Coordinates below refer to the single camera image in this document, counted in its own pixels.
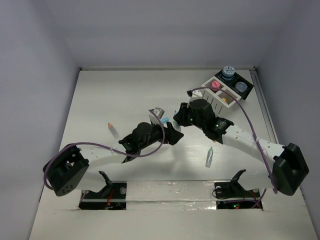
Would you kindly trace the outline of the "blue lid jar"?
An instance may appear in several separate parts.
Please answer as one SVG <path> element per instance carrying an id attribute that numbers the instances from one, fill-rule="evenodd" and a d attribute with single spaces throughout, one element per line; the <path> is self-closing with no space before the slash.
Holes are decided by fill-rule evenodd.
<path id="1" fill-rule="evenodd" d="M 222 69 L 221 77 L 226 81 L 231 81 L 234 78 L 236 71 L 232 66 L 225 66 Z"/>

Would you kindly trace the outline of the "blue cap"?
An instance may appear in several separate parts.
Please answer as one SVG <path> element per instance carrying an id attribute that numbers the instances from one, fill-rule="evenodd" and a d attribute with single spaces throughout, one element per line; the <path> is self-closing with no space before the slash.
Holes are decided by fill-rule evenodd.
<path id="1" fill-rule="evenodd" d="M 165 123 L 167 123 L 169 121 L 168 117 L 164 117 L 161 119 L 161 123 L 164 125 Z"/>

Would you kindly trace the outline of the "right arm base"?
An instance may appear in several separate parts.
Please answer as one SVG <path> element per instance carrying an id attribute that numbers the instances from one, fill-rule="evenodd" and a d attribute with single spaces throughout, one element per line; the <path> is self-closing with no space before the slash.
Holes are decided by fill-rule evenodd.
<path id="1" fill-rule="evenodd" d="M 218 181 L 214 183 L 211 195 L 216 199 L 218 210 L 263 209 L 261 195 L 251 190 L 245 190 L 239 183 L 240 176 L 246 170 L 238 171 L 230 181 Z"/>

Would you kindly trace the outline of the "blue marker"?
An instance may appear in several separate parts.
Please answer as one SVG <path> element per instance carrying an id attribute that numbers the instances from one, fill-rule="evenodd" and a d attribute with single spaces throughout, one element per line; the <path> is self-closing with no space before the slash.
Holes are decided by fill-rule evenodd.
<path id="1" fill-rule="evenodd" d="M 172 118 L 172 126 L 174 127 L 174 129 L 178 132 L 182 132 L 181 130 L 181 126 L 178 124 L 178 122 L 174 119 L 174 117 Z"/>

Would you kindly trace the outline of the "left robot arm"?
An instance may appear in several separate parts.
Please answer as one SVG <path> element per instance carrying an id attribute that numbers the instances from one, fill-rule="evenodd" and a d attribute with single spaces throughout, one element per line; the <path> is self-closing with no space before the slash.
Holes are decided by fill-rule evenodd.
<path id="1" fill-rule="evenodd" d="M 141 151 L 156 142 L 160 142 L 161 145 L 175 145 L 184 134 L 175 130 L 170 122 L 166 125 L 164 127 L 162 124 L 139 123 L 131 134 L 118 141 L 118 145 L 123 147 L 125 152 L 89 142 L 88 145 L 95 149 L 92 150 L 92 154 L 83 155 L 78 146 L 86 145 L 85 142 L 70 143 L 43 167 L 44 184 L 58 197 L 65 196 L 76 188 L 83 190 L 83 179 L 89 179 L 87 171 L 108 164 L 123 164 L 136 158 L 148 157 L 155 151 L 143 155 Z"/>

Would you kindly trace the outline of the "pink cap bottle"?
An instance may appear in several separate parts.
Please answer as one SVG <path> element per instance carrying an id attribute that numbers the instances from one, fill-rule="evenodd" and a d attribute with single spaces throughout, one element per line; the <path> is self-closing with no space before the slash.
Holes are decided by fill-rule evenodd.
<path id="1" fill-rule="evenodd" d="M 214 80 L 214 81 L 211 83 L 211 87 L 213 88 L 213 91 L 216 92 L 216 91 L 218 91 L 218 90 L 221 88 L 221 84 L 220 84 L 219 81 Z"/>

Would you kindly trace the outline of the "clear jar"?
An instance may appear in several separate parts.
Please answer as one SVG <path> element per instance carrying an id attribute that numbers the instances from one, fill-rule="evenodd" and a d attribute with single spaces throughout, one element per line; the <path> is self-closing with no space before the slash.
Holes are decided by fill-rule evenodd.
<path id="1" fill-rule="evenodd" d="M 235 85 L 235 88 L 240 92 L 244 93 L 248 89 L 248 85 L 243 81 L 238 81 Z"/>

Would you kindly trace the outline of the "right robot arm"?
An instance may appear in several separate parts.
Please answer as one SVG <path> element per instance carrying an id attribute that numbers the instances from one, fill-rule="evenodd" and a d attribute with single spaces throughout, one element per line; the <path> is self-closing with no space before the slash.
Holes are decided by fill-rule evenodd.
<path id="1" fill-rule="evenodd" d="M 271 174 L 268 179 L 274 181 L 276 190 L 284 195 L 294 195 L 310 171 L 298 145 L 285 146 L 255 138 L 232 121 L 216 116 L 204 99 L 181 103 L 173 118 L 180 126 L 197 127 L 210 140 L 267 163 Z"/>

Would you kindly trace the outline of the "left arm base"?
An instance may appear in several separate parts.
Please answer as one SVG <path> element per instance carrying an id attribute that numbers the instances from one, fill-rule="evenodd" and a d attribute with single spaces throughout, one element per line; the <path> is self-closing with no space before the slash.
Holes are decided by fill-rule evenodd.
<path id="1" fill-rule="evenodd" d="M 99 191 L 83 190 L 78 207 L 81 210 L 126 210 L 127 182 L 112 181 L 104 171 L 99 171 L 105 186 Z"/>

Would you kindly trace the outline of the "green marker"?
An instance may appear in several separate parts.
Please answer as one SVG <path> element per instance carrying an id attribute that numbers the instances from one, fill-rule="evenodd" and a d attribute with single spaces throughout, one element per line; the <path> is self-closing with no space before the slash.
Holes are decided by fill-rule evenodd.
<path id="1" fill-rule="evenodd" d="M 211 147 L 208 152 L 207 152 L 207 156 L 206 156 L 206 162 L 205 162 L 205 167 L 206 168 L 210 168 L 211 164 L 212 164 L 212 159 L 213 159 L 213 148 Z"/>

